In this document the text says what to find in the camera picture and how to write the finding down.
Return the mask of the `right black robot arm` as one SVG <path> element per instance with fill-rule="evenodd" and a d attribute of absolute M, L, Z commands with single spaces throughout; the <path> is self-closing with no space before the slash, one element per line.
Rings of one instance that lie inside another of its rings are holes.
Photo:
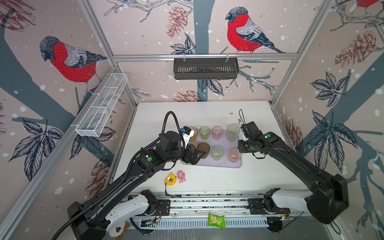
<path fill-rule="evenodd" d="M 277 189 L 272 201 L 278 208 L 295 209 L 310 213 L 323 224 L 330 224 L 349 207 L 347 180 L 316 167 L 293 151 L 273 132 L 263 134 L 254 122 L 242 124 L 245 140 L 238 141 L 240 153 L 269 155 L 283 164 L 308 188 L 307 191 Z"/>

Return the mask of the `light green textured glass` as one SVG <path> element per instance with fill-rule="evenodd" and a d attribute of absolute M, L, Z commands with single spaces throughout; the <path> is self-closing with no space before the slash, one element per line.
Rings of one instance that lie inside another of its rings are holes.
<path fill-rule="evenodd" d="M 224 155 L 224 149 L 220 146 L 214 146 L 211 152 L 212 152 L 212 158 L 215 161 L 219 161 Z"/>

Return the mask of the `pink clear glass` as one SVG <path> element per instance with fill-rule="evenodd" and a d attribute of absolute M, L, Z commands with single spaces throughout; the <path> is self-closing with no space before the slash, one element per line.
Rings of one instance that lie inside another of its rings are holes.
<path fill-rule="evenodd" d="M 224 130 L 220 126 L 215 126 L 212 128 L 212 137 L 214 140 L 220 140 L 223 136 Z"/>

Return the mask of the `yellow clear glass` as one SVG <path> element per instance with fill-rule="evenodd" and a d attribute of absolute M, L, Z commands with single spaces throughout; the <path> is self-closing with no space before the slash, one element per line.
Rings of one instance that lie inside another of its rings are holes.
<path fill-rule="evenodd" d="M 199 134 L 199 130 L 196 128 L 196 127 L 193 127 L 193 126 L 190 126 L 190 129 L 194 132 L 193 136 L 190 137 L 190 140 L 189 142 L 190 143 L 193 143 L 197 140 L 198 138 L 198 134 Z"/>

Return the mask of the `pale green frosted glass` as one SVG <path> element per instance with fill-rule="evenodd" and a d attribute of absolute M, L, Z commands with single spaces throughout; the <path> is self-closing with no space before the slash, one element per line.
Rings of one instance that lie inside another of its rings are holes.
<path fill-rule="evenodd" d="M 227 141 L 229 141 L 229 142 L 236 141 L 238 139 L 238 135 L 239 135 L 240 131 L 241 131 L 241 129 L 239 126 L 237 126 L 235 124 L 230 124 L 227 127 L 227 131 L 226 131 Z"/>

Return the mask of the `olive brown glass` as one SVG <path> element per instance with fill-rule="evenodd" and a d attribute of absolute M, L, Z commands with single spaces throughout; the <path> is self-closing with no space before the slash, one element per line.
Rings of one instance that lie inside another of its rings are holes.
<path fill-rule="evenodd" d="M 204 155 L 202 156 L 202 159 L 206 159 L 207 156 L 209 155 L 209 152 L 211 150 L 210 148 L 210 145 L 205 143 L 205 142 L 201 142 L 198 144 L 198 150 L 201 151 L 201 152 L 204 152 Z"/>

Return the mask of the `brown textured glass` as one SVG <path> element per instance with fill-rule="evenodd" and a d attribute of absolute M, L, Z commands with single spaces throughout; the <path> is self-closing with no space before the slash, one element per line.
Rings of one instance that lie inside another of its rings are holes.
<path fill-rule="evenodd" d="M 196 147 L 193 144 L 188 144 L 188 148 L 190 149 L 191 153 L 194 153 L 196 150 Z"/>

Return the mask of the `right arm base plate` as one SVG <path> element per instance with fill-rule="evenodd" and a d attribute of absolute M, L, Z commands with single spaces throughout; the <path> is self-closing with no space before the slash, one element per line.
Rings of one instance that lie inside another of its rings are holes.
<path fill-rule="evenodd" d="M 248 199 L 248 204 L 247 209 L 250 210 L 252 215 L 289 215 L 291 213 L 290 209 L 279 208 L 270 199 Z"/>

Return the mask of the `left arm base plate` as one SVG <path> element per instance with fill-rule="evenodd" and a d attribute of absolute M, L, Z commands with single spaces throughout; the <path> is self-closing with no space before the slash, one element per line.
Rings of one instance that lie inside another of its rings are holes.
<path fill-rule="evenodd" d="M 154 216 L 169 216 L 171 208 L 170 200 L 158 200 L 155 208 Z"/>

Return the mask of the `lilac plastic tray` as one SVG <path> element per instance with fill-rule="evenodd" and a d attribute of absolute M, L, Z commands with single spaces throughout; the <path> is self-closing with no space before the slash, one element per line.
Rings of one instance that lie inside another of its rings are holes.
<path fill-rule="evenodd" d="M 206 167 L 220 167 L 220 168 L 240 168 L 242 165 L 242 159 L 240 158 L 237 162 L 233 163 L 230 161 L 229 152 L 231 149 L 237 148 L 237 142 L 229 142 L 226 138 L 227 131 L 224 130 L 222 137 L 219 140 L 215 140 L 210 136 L 206 141 L 203 141 L 200 137 L 192 143 L 196 148 L 201 143 L 206 143 L 210 146 L 210 152 L 207 154 L 205 159 L 200 159 L 196 166 Z M 221 148 L 224 151 L 223 156 L 219 160 L 213 158 L 213 150 Z"/>

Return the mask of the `pink textured glass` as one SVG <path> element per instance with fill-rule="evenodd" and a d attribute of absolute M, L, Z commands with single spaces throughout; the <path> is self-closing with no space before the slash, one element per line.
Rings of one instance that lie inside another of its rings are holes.
<path fill-rule="evenodd" d="M 229 150 L 229 161 L 231 163 L 237 163 L 241 160 L 242 154 L 238 148 L 231 148 Z"/>

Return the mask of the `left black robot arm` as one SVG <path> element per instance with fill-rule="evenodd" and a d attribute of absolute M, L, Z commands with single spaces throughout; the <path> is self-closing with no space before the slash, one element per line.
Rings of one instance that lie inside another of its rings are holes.
<path fill-rule="evenodd" d="M 183 142 L 182 135 L 168 131 L 148 146 L 140 149 L 131 159 L 127 170 L 112 184 L 90 200 L 75 202 L 68 208 L 69 222 L 78 240 L 101 240 L 113 228 L 123 228 L 127 219 L 151 214 L 157 207 L 157 198 L 144 190 L 135 198 L 121 201 L 136 187 L 164 169 L 167 162 L 183 161 L 195 165 L 205 154 Z"/>

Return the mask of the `green clear glass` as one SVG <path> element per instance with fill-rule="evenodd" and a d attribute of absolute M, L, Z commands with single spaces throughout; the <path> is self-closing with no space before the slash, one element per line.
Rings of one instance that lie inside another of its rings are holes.
<path fill-rule="evenodd" d="M 206 141 L 211 134 L 211 129 L 209 127 L 203 126 L 199 129 L 200 137 L 203 141 Z"/>

